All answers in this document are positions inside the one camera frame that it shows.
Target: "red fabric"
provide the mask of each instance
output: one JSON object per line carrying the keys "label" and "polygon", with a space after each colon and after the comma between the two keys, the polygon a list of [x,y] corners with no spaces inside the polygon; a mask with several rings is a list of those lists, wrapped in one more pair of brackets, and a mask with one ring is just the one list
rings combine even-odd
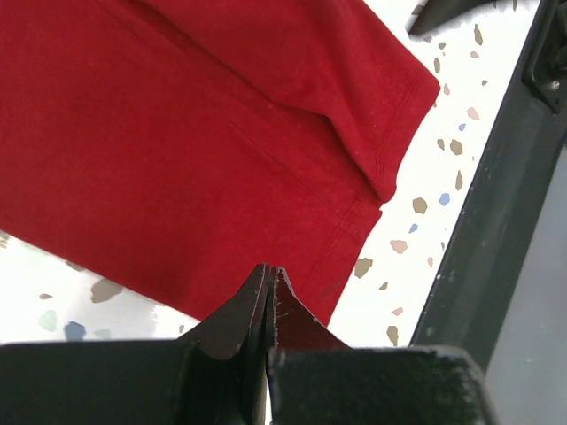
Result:
{"label": "red fabric", "polygon": [[0,228],[198,319],[324,323],[439,91],[362,0],[0,3]]}

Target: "black metal frame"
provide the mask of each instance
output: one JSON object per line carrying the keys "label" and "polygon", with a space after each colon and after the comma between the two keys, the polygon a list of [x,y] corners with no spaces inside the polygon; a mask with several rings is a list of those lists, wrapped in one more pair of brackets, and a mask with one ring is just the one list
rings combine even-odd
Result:
{"label": "black metal frame", "polygon": [[461,347],[484,370],[567,133],[565,108],[542,102],[525,71],[556,6],[541,0],[411,342]]}

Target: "gray surface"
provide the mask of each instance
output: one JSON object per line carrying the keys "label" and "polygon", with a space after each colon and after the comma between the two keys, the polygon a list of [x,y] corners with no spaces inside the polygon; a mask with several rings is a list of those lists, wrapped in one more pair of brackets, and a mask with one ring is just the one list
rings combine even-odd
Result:
{"label": "gray surface", "polygon": [[567,424],[566,218],[563,150],[486,374],[502,425]]}

